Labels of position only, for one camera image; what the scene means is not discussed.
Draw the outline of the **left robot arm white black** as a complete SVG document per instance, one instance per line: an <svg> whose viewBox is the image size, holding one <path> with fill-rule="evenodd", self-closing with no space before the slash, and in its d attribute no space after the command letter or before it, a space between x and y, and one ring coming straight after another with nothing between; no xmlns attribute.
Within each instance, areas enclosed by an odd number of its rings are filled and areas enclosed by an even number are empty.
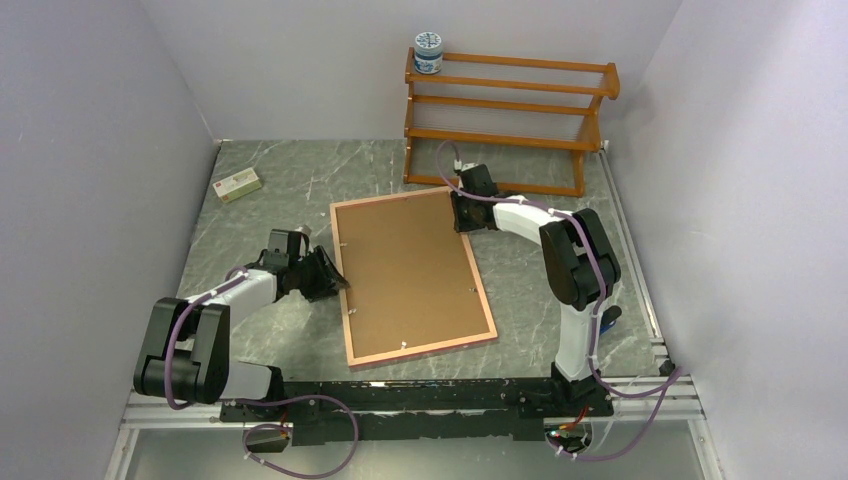
<svg viewBox="0 0 848 480"><path fill-rule="evenodd" d="M348 281L304 229L274 229L258 258L232 268L224 281L187 298L165 297L151 311L133 375L133 389L181 410L235 400L262 420L286 406L279 368L231 357L232 325L284 296L309 302L336 296Z"/></svg>

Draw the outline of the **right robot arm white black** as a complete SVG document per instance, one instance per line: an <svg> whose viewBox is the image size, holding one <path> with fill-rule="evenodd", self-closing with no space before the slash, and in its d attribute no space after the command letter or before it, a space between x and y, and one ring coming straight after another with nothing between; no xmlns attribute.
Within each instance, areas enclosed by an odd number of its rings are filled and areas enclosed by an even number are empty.
<svg viewBox="0 0 848 480"><path fill-rule="evenodd" d="M547 282L560 303L560 340L549 392L553 408L572 415L600 390L599 337L616 325L622 310L607 299L621 267L596 211L568 212L501 193L484 165L459 173L452 189L454 228L512 233L541 247Z"/></svg>

